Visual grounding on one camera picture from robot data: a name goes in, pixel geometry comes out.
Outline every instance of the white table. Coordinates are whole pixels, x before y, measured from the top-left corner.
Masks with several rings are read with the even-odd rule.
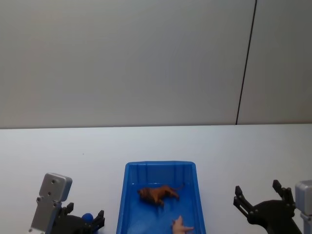
[[[311,152],[312,124],[0,130],[1,233],[27,232],[43,176],[55,172],[73,179],[73,214],[104,209],[113,234],[127,162],[190,160],[207,233],[264,234],[233,206],[235,185],[254,205],[279,199],[274,179],[293,191],[312,179]],[[295,220],[302,229],[299,211]]]

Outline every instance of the blue ball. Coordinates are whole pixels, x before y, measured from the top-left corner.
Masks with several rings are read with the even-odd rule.
[[[90,213],[86,213],[81,217],[83,220],[85,220],[86,222],[90,223],[93,221],[93,216]]]

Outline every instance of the blue plastic bin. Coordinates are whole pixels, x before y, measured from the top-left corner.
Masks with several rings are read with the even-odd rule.
[[[165,198],[164,207],[140,200],[137,190],[167,184],[178,191],[180,200]],[[193,162],[146,161],[126,165],[119,210],[117,234],[171,234],[172,220],[183,217],[191,234],[205,234],[205,224]]]

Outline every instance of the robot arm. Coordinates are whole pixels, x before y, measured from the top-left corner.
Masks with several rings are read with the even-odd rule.
[[[278,180],[274,180],[273,188],[282,200],[269,200],[255,206],[251,205],[243,195],[239,186],[236,186],[234,205],[247,218],[250,224],[257,224],[265,228],[268,234],[301,234],[295,224],[295,203],[290,188],[282,188]]]
[[[92,222],[68,215],[74,209],[70,203],[62,208],[68,197],[72,179],[55,173],[44,176],[34,219],[27,234],[92,234],[104,226],[104,211],[100,211]]]

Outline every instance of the gray metal block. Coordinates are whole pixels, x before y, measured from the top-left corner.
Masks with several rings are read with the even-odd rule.
[[[67,176],[47,173],[44,176],[39,195],[53,201],[65,201],[73,180]]]
[[[312,215],[312,180],[300,181],[295,186],[296,207],[306,215]]]

